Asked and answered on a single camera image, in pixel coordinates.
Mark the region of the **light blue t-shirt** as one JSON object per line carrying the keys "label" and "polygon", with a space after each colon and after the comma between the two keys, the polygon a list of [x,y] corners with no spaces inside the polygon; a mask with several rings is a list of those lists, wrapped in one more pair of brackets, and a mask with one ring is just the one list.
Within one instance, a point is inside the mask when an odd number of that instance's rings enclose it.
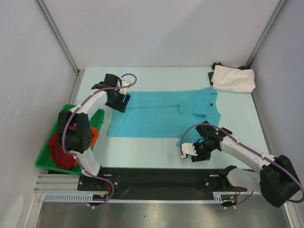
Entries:
{"label": "light blue t-shirt", "polygon": [[218,125],[218,93],[212,88],[173,92],[131,92],[124,113],[113,111],[110,137],[177,138],[193,143],[201,136],[195,124]]}

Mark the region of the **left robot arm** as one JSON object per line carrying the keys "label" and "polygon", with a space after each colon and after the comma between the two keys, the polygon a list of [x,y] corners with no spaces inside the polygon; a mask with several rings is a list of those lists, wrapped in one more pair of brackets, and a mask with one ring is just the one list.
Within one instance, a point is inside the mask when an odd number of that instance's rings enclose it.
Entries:
{"label": "left robot arm", "polygon": [[125,112],[131,98],[127,90],[134,85],[125,80],[126,76],[106,74],[103,81],[92,86],[90,94],[80,104],[58,114],[57,140],[64,153],[73,156],[81,168],[80,189],[100,190],[105,183],[114,189],[114,185],[103,177],[101,165],[92,153],[90,120],[103,105]]}

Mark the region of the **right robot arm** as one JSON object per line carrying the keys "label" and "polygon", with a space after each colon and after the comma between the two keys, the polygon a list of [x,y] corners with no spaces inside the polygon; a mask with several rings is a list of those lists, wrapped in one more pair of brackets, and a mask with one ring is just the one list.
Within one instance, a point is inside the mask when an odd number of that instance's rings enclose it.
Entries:
{"label": "right robot arm", "polygon": [[275,157],[245,145],[226,128],[218,128],[204,121],[194,125],[195,130],[203,139],[202,142],[183,144],[184,149],[192,156],[193,162],[204,161],[211,157],[215,150],[229,154],[251,170],[246,171],[230,165],[223,170],[219,178],[219,185],[223,190],[233,187],[243,187],[260,193],[264,199],[274,207],[281,207],[304,188],[296,171],[284,155]]}

